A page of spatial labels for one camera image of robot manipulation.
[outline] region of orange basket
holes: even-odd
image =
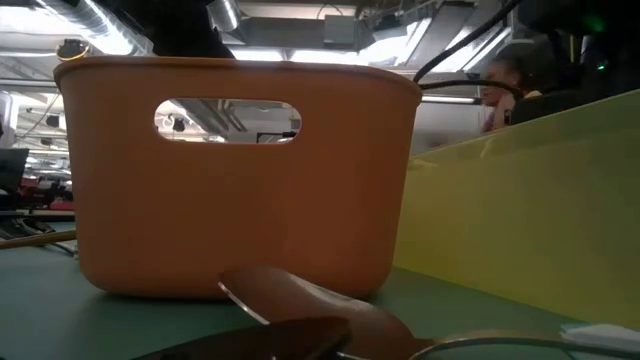
[[[119,294],[222,297],[218,274],[269,264],[362,296],[385,281],[420,89],[357,66],[93,57],[60,65],[80,265]],[[172,142],[171,98],[273,100],[286,144]],[[207,184],[196,187],[194,183]]]

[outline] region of yellow panel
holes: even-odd
[[[640,328],[640,92],[415,156],[395,264]]]

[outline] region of green table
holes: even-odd
[[[575,320],[402,269],[371,299],[417,336],[500,328],[557,333]],[[0,251],[0,357],[131,359],[198,337],[256,325],[229,302],[108,295],[83,277],[77,261],[56,249]],[[556,350],[491,346],[429,359],[559,359]]]

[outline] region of ceiling duct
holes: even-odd
[[[0,0],[0,6],[25,7],[34,5],[35,3],[33,0]]]
[[[193,120],[207,133],[222,134],[229,131],[226,119],[215,110],[215,104],[209,104],[209,100],[177,99],[175,101],[179,106],[184,107],[187,114],[192,115]]]
[[[422,66],[445,50],[447,45],[464,30],[465,23],[474,11],[474,6],[470,3],[444,2],[407,61],[407,66]]]
[[[233,104],[229,100],[218,100],[218,112],[227,119],[227,122],[231,124],[237,131],[246,132],[247,128],[242,121],[238,119],[235,114]]]
[[[0,90],[51,93],[57,91],[58,87],[55,82],[49,80],[0,78]]]
[[[35,1],[57,18],[77,27],[84,38],[105,54],[142,55],[147,52],[131,29],[92,0],[78,0],[75,6],[63,0]]]
[[[248,18],[239,30],[246,45],[256,48],[360,51],[374,42],[372,31],[352,16],[327,15],[324,20]]]
[[[235,0],[214,0],[207,6],[212,25],[223,32],[235,30],[242,15]]]

